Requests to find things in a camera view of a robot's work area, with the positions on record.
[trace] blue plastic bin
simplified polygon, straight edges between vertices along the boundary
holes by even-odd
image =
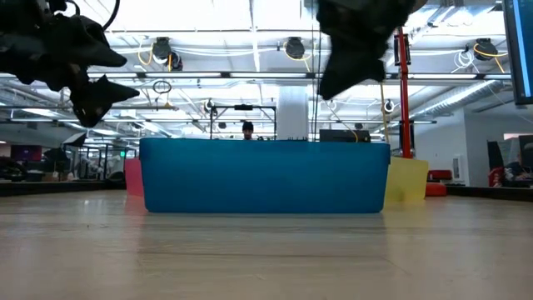
[[[378,213],[390,148],[381,143],[143,138],[152,213]]]

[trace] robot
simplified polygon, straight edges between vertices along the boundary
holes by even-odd
[[[80,123],[92,128],[113,103],[139,95],[133,88],[109,82],[105,76],[89,81],[87,68],[118,68],[126,64],[109,47],[103,26],[80,15],[60,12],[75,0],[0,0],[0,72],[24,84],[45,82],[53,91],[69,88],[73,111]],[[331,99],[367,79],[381,82],[385,69],[380,58],[395,28],[427,0],[317,0],[316,18],[331,37],[331,56],[319,94]]]

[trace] white pillar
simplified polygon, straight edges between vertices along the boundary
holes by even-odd
[[[277,103],[277,139],[303,139],[309,135],[306,87],[280,87]]]

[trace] red pillar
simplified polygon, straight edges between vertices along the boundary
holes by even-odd
[[[401,97],[401,128],[403,139],[401,141],[401,151],[404,158],[412,158],[411,155],[411,130],[409,129],[409,93],[407,74],[407,52],[406,41],[403,37],[403,28],[398,28],[398,46],[400,51],[400,97]]]

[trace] person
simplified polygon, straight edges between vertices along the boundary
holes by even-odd
[[[242,134],[244,135],[245,140],[247,141],[252,140],[252,134],[253,134],[252,122],[244,122],[242,124]]]
[[[525,167],[522,162],[522,156],[520,153],[518,153],[516,162],[511,162],[506,165],[505,168],[505,176],[507,181],[517,181],[517,180],[527,180],[532,179],[531,176],[531,169],[529,167]]]

